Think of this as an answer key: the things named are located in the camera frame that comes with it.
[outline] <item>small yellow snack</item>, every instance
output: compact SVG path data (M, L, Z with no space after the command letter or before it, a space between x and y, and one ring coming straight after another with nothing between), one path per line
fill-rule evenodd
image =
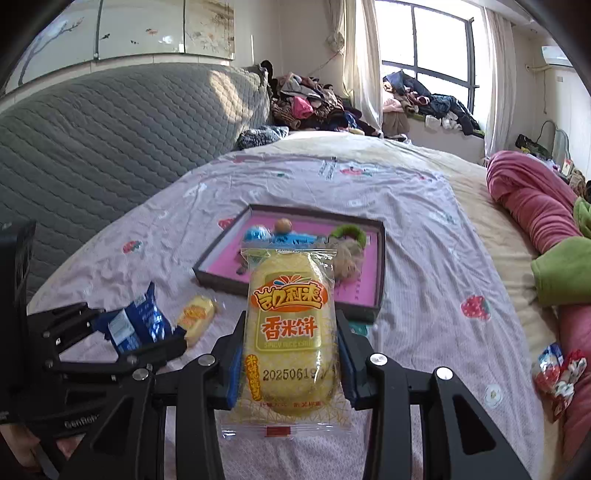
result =
M332 271L327 275L315 251L265 253L250 279L249 391L277 413L309 416L330 402L339 383ZM333 254L323 255L330 268Z
M212 322L215 311L211 299L201 295L185 305L182 314L178 317L177 326L187 331L184 338L188 346L193 346L199 341Z

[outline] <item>pink blanket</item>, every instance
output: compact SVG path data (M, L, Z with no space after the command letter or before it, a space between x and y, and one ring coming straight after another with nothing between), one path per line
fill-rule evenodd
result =
M540 253L560 241L581 236L573 219L575 193L542 162L517 152L492 157L486 176L494 201L510 211ZM591 359L591 305L561 306L560 343L565 354L580 349ZM570 460L591 428L591 372L575 385L566 411L564 457Z

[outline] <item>bag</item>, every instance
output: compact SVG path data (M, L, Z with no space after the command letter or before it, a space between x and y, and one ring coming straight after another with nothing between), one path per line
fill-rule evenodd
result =
M350 426L340 384L334 250L246 248L251 280L241 393L224 436L293 436Z

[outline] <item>blue toy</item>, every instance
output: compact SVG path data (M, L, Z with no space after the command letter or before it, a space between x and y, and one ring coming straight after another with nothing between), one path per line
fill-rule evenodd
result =
M244 242L268 242L271 240L271 232L264 225L254 225L244 233L242 240Z

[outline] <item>strawberry pattern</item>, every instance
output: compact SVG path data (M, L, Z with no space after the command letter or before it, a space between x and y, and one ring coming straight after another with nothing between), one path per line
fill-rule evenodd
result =
M462 313L471 319L489 320L491 308L482 295L472 295L462 303Z

